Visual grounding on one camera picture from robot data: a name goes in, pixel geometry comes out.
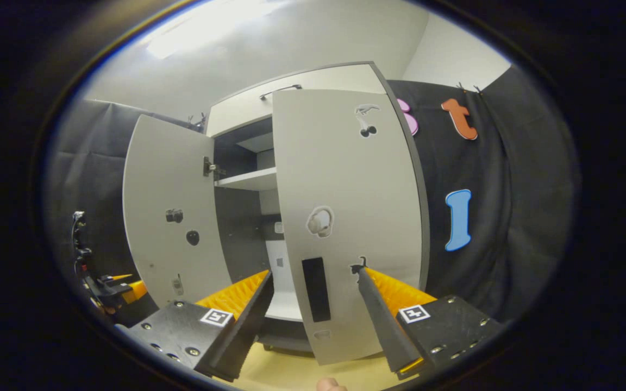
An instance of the headphones sticker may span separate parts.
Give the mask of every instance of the headphones sticker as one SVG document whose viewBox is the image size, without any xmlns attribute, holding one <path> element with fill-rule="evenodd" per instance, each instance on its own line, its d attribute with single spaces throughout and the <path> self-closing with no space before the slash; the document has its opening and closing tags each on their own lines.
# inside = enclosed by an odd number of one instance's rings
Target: headphones sticker
<svg viewBox="0 0 626 391">
<path fill-rule="evenodd" d="M 333 210 L 330 207 L 315 207 L 306 221 L 306 229 L 319 238 L 329 237 L 333 233 Z"/>
<path fill-rule="evenodd" d="M 368 112 L 372 110 L 380 111 L 380 107 L 377 104 L 367 103 L 360 104 L 354 109 L 354 116 L 356 116 L 357 121 L 359 121 L 359 126 L 361 127 L 360 134 L 363 138 L 368 138 L 372 134 L 376 134 L 375 126 L 372 124 L 368 124 L 362 117 L 367 116 Z"/>
</svg>

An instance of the open cabinet door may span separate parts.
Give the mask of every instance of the open cabinet door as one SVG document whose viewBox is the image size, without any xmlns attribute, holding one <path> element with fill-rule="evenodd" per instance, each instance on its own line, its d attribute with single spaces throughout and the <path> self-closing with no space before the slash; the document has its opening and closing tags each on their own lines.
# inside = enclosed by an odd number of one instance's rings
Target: open cabinet door
<svg viewBox="0 0 626 391">
<path fill-rule="evenodd" d="M 205 156 L 214 161 L 214 139 L 139 117 L 124 164 L 124 228 L 134 264 L 159 307 L 177 298 L 195 302 L 231 284 L 213 174 L 203 175 Z"/>
<path fill-rule="evenodd" d="M 273 137 L 291 275 L 313 353 L 319 364 L 378 353 L 350 266 L 364 257 L 419 287 L 422 264 L 415 168 L 395 109 L 386 94 L 278 91 Z"/>
</svg>

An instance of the blue letter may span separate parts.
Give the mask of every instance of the blue letter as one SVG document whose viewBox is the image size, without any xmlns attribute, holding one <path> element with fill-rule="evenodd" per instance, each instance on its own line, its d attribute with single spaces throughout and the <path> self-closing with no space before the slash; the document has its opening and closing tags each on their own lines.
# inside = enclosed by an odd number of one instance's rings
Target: blue letter
<svg viewBox="0 0 626 391">
<path fill-rule="evenodd" d="M 446 205 L 450 207 L 450 240 L 446 251 L 455 251 L 470 242 L 467 233 L 467 203 L 470 202 L 470 190 L 458 190 L 446 196 Z"/>
</svg>

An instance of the yellow ridged pad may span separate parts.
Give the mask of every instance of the yellow ridged pad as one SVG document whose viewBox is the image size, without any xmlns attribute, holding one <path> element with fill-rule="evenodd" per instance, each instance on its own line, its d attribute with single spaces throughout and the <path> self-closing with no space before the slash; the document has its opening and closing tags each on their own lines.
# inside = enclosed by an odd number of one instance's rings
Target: yellow ridged pad
<svg viewBox="0 0 626 391">
<path fill-rule="evenodd" d="M 135 302 L 141 299 L 146 294 L 146 285 L 144 285 L 144 281 L 139 280 L 137 282 L 132 282 L 129 284 L 132 287 L 131 291 L 124 292 L 122 297 L 124 298 L 124 302 L 130 304 L 130 302 Z"/>
<path fill-rule="evenodd" d="M 205 297 L 195 304 L 215 310 L 232 312 L 233 317 L 238 320 L 241 312 L 246 308 L 248 302 L 251 301 L 253 294 L 258 290 L 258 287 L 267 276 L 267 273 L 269 273 L 269 270 L 263 270 L 263 272 L 251 275 L 233 285 L 229 285 L 229 287 L 215 294 L 208 295 L 208 297 Z"/>
<path fill-rule="evenodd" d="M 368 276 L 371 277 L 375 287 L 380 292 L 385 305 L 393 315 L 397 316 L 400 308 L 412 307 L 413 305 L 424 305 L 436 300 L 432 295 L 428 295 L 419 289 L 410 287 L 405 282 L 398 281 L 373 269 L 366 268 Z"/>
</svg>

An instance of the beige floor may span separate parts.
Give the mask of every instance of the beige floor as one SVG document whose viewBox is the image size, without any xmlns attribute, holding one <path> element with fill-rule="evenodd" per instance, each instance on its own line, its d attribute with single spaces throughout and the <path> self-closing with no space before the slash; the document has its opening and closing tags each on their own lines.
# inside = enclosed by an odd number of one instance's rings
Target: beige floor
<svg viewBox="0 0 626 391">
<path fill-rule="evenodd" d="M 312 355 L 273 349 L 255 343 L 231 385 L 246 391 L 315 391 L 318 379 L 333 377 L 349 391 L 375 391 L 400 384 L 383 354 L 360 360 L 319 366 Z"/>
</svg>

